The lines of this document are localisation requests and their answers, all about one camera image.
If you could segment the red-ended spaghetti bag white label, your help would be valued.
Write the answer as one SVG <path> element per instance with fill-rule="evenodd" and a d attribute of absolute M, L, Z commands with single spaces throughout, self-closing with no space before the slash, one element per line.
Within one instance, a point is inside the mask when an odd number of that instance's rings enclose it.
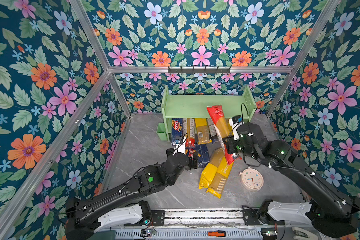
<path fill-rule="evenodd" d="M 183 119 L 183 135 L 186 135 L 185 154 L 195 148 L 195 119 Z"/>

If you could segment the blue Barilla rigatoni box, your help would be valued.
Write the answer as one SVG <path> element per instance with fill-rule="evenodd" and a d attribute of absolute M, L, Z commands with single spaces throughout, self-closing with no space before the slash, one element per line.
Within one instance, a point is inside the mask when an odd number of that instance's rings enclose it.
<path fill-rule="evenodd" d="M 195 145 L 195 151 L 198 152 L 198 168 L 204 168 L 210 161 L 207 145 Z"/>

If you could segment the red spaghetti bag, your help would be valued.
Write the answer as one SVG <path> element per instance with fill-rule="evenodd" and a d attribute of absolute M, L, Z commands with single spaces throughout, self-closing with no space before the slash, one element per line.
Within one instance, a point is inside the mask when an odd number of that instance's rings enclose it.
<path fill-rule="evenodd" d="M 235 159 L 240 157 L 234 157 L 234 154 L 229 154 L 228 146 L 224 142 L 224 140 L 227 140 L 228 137 L 231 137 L 232 135 L 230 134 L 230 130 L 223 112 L 223 108 L 221 105 L 215 105 L 215 106 L 207 107 L 207 111 L 210 115 L 210 118 L 213 121 L 219 142 L 225 154 L 227 165 L 230 166 L 235 161 Z"/>

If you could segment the blue Barilla spaghetti box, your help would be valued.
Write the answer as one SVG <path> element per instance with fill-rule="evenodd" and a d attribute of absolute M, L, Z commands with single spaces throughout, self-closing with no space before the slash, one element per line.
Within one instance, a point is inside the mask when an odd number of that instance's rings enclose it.
<path fill-rule="evenodd" d="M 183 140 L 183 119 L 174 118 L 171 123 L 171 144 L 180 144 Z"/>

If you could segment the yellow spaghetti bag long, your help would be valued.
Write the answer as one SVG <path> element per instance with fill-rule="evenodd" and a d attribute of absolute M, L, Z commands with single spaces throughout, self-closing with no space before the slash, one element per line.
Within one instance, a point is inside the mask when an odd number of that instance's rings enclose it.
<path fill-rule="evenodd" d="M 198 145 L 205 145 L 212 142 L 207 119 L 195 119 Z"/>

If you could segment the clear spaghetti bag blue end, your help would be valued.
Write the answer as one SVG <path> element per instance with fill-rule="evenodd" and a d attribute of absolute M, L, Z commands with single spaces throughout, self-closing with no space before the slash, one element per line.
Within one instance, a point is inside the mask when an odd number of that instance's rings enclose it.
<path fill-rule="evenodd" d="M 218 140 L 218 136 L 212 119 L 207 119 L 207 123 L 210 132 L 210 139 L 212 140 L 212 142 L 216 142 Z"/>

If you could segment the yellow Pasta Time bag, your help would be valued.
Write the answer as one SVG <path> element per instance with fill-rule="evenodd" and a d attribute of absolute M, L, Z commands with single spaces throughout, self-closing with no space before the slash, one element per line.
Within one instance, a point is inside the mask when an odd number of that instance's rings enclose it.
<path fill-rule="evenodd" d="M 201 173 L 199 189 L 208 188 L 211 185 L 224 154 L 225 152 L 222 148 L 213 151 L 209 163 Z"/>
<path fill-rule="evenodd" d="M 233 163 L 228 165 L 226 158 L 222 158 L 215 177 L 207 189 L 207 193 L 210 193 L 219 199 L 222 197 L 223 190 L 225 188 L 233 165 Z"/>

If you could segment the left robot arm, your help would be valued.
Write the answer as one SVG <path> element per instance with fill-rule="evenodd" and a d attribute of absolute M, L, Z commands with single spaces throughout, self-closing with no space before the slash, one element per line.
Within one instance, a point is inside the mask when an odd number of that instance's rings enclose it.
<path fill-rule="evenodd" d="M 197 167 L 196 154 L 168 153 L 165 162 L 138 169 L 126 182 L 105 193 L 86 200 L 67 200 L 66 238 L 87 240 L 118 225 L 152 225 L 155 217 L 143 198 L 174 185 L 184 170 Z"/>

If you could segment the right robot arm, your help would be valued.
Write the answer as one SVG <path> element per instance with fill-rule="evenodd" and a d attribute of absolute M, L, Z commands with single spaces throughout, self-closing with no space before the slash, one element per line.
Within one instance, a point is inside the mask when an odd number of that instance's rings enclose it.
<path fill-rule="evenodd" d="M 266 200 L 259 210 L 260 218 L 308 224 L 331 238 L 357 231 L 360 200 L 340 192 L 317 175 L 285 141 L 268 140 L 259 125 L 248 122 L 237 123 L 230 133 L 222 136 L 222 142 L 228 157 L 251 157 L 280 172 L 311 197 L 302 204 Z"/>

